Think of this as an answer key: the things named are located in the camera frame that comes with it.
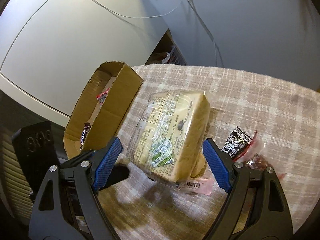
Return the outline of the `packaged sliced bread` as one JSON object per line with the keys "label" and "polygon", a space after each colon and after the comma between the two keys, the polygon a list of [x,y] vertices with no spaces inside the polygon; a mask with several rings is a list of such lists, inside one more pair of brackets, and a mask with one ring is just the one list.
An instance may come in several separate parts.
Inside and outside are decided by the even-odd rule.
{"label": "packaged sliced bread", "polygon": [[210,115],[202,90],[170,90],[150,95],[131,137],[127,156],[147,177],[180,183],[205,166],[200,152]]}

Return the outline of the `red date snack packet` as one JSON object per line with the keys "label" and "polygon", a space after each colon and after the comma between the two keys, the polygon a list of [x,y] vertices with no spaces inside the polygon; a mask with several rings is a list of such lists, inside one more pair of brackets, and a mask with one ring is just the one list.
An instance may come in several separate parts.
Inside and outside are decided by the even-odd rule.
{"label": "red date snack packet", "polygon": [[241,162],[252,170],[264,171],[268,167],[272,168],[280,181],[286,176],[284,168],[275,160],[271,160],[267,143],[263,141],[257,130],[247,149],[234,162]]}

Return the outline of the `pink small sachet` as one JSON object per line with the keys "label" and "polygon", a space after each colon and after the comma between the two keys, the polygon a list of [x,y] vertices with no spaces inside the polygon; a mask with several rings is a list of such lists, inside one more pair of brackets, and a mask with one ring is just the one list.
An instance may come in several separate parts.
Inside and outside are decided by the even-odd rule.
{"label": "pink small sachet", "polygon": [[191,178],[177,185],[177,190],[184,193],[195,193],[210,196],[212,194],[214,178]]}

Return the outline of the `black-white snack packet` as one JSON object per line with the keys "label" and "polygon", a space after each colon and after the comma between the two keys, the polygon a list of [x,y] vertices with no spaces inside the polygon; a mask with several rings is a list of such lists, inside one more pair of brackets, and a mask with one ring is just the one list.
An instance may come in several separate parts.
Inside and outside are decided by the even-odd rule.
{"label": "black-white snack packet", "polygon": [[229,155],[233,161],[236,161],[236,159],[246,153],[251,141],[252,138],[237,126],[228,136],[221,151]]}

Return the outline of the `right Snickers bar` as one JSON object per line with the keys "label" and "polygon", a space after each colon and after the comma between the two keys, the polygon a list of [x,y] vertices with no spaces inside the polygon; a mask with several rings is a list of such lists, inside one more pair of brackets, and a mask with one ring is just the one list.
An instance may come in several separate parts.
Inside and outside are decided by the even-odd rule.
{"label": "right Snickers bar", "polygon": [[84,142],[86,140],[86,137],[87,137],[90,129],[91,129],[91,124],[89,122],[86,122],[84,124],[84,129],[82,130],[81,137],[80,137],[80,150],[82,150],[82,148],[84,146]]}

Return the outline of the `snickers bar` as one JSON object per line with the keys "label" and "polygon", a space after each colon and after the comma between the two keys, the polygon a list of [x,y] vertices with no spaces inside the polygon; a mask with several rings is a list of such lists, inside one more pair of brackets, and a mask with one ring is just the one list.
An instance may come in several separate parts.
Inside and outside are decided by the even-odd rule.
{"label": "snickers bar", "polygon": [[109,91],[110,87],[96,96],[96,99],[98,100],[100,107],[104,104],[104,101],[107,98]]}
{"label": "snickers bar", "polygon": [[81,137],[80,137],[80,150],[82,150],[82,148],[84,146],[84,142],[86,140],[86,137],[87,137],[90,129],[91,129],[91,124],[89,122],[86,122],[84,124],[84,129],[82,130]]}

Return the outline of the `plaid beige tablecloth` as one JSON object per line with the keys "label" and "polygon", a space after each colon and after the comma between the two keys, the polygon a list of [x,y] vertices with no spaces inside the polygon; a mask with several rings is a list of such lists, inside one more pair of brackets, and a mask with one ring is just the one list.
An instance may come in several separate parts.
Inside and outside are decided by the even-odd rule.
{"label": "plaid beige tablecloth", "polygon": [[[319,200],[319,93],[295,83],[243,70],[173,64],[136,66],[144,82],[118,137],[127,147],[149,96],[172,89],[212,94],[206,137],[222,146],[240,127],[257,132],[273,165],[285,173],[281,185],[298,230]],[[135,165],[130,176],[99,193],[121,239],[202,239],[226,193],[184,194],[149,180]]]}

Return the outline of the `brown cardboard box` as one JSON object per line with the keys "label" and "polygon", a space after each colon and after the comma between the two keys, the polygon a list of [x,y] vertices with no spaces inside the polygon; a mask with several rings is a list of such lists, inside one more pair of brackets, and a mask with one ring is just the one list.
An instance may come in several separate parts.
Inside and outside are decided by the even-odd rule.
{"label": "brown cardboard box", "polygon": [[[93,73],[83,89],[63,136],[68,159],[81,152],[104,148],[121,127],[143,79],[126,63],[105,62]],[[96,96],[110,87],[104,104],[100,107]],[[91,129],[80,150],[80,137],[84,124]]]}

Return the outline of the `left Snickers bar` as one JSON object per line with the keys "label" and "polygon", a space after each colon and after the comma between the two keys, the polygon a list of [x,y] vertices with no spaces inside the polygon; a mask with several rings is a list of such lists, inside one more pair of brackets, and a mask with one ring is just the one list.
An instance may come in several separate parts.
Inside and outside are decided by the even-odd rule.
{"label": "left Snickers bar", "polygon": [[104,101],[107,98],[109,91],[110,87],[96,96],[96,99],[98,100],[100,107],[104,104]]}

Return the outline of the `white cabinet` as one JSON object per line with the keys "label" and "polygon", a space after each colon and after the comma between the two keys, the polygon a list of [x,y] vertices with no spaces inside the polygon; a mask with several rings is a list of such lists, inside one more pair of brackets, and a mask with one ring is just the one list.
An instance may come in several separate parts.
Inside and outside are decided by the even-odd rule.
{"label": "white cabinet", "polygon": [[144,65],[166,31],[148,0],[10,0],[1,14],[1,90],[65,126],[102,63]]}

